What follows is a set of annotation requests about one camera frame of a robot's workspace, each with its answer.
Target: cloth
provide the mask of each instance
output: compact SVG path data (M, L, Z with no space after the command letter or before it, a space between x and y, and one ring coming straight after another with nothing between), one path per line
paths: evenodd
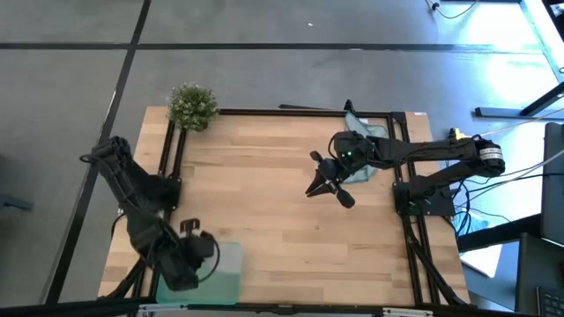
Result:
M353 113L348 112L345 115L346 129L349 131L356 131L359 134L366 136L388 137L388 130L381 125L369 124L367 120L357 118ZM356 173L349 176L344 184L352 184L356 182L368 181L378 169L372 166L365 166Z

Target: wooden table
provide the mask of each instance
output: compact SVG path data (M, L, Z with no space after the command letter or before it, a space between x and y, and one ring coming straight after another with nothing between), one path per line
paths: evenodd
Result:
M148 107L145 113L135 160L148 173L157 172L166 111ZM431 140L427 115L406 115L412 142ZM386 126L383 119L370 122ZM350 210L333 195L304 195L315 174L309 152L327 156L331 136L344 128L344 118L221 115L206 131L189 132L182 196L171 225L178 230L183 219L198 217L220 242L242 244L241 303L413 305L404 234L391 192L393 171L346 185L356 200ZM438 165L417 163L416 169L430 174ZM115 228L100 295L110 293L137 260L126 221ZM436 267L458 296L469 300L452 229L439 217L426 221ZM425 270L418 265L429 301ZM151 273L145 276L144 294Z

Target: white cable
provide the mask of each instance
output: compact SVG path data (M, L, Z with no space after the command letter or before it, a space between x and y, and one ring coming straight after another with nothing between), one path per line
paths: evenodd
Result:
M480 133L480 135L481 135L481 136L487 136L487 135L491 135L491 134L494 134L494 133L498 133L498 132L505 131L506 129L512 129L512 128L518 127L518 126L520 126L520 125L522 125L522 124L525 124L525 123L535 122L535 121L538 121L538 120L540 120L540 119L546 118L547 116L549 116L549 115L551 115L551 114L556 114L557 112L560 112L560 111L562 111L562 110L564 110L564 107L561 108L561 109L558 109L558 110L554 110L554 111L552 111L552 112L549 113L549 114L545 114L545 115L543 115L543 116L539 116L539 117L537 117L537 118L528 120L528 121L526 121L526 122L520 122L520 123L511 125L511 126L505 127L505 128L495 129L495 130L492 130L492 131L487 131L486 133Z
M457 206L457 207L463 207L467 202L471 202L471 201L473 201L474 199L476 199L476 198L482 196L483 194L487 193L488 191L490 191L490 190L492 190L492 189L495 189L495 188L498 188L498 187L501 186L501 185L508 184L508 183L510 183L511 181L517 181L517 180L519 180L520 178L526 176L527 174L529 174L529 173L531 173L531 172L533 172L533 171L539 169L540 167L545 166L546 164L552 162L553 160L555 160L556 158L558 158L558 157L559 157L560 155L562 155L563 153L564 153L564 150L559 151L558 153L552 155L552 156L551 156L549 159L547 159L546 161L544 161L544 162L542 162L542 163L540 163L540 164L538 164L538 165L532 167L530 170L526 171L525 173L522 173L521 175L519 175L519 176L517 176L517 177L515 177L515 178L513 178L513 179L511 179L511 180L503 181L503 182L497 184L496 186L490 187L490 188L484 190L483 192L481 192L481 193L475 195L474 197L470 198L468 201L464 202L463 204L461 204L461 205L459 205L459 206Z
M454 16L454 17L450 17L450 16L448 16L448 15L445 15L445 14L441 11L441 9L440 9L438 6L437 6L435 9L433 9L434 2L432 2L431 0L426 0L426 1L427 1L427 5L429 6L429 9L431 9L431 11L437 11L437 12L439 12L439 14L441 14L444 18L453 19L453 18L458 18L458 17L460 17L461 15L465 14L466 12L468 12L471 8L474 7L474 5L476 5L476 4L478 3L479 0L474 1L474 3L471 4L466 10L464 10L464 11L458 13L458 14L457 14L456 16Z

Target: small plant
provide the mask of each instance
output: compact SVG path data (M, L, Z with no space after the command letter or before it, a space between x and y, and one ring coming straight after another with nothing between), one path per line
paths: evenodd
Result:
M218 102L211 89L196 84L173 88L168 101L168 119L185 129L203 131L215 116Z

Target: computer monitor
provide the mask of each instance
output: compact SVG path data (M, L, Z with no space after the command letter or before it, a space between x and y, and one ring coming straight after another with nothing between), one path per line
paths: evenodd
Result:
M564 149L564 125L545 126L545 160ZM543 173L564 173L564 155L544 166ZM564 245L564 176L543 177L540 234Z

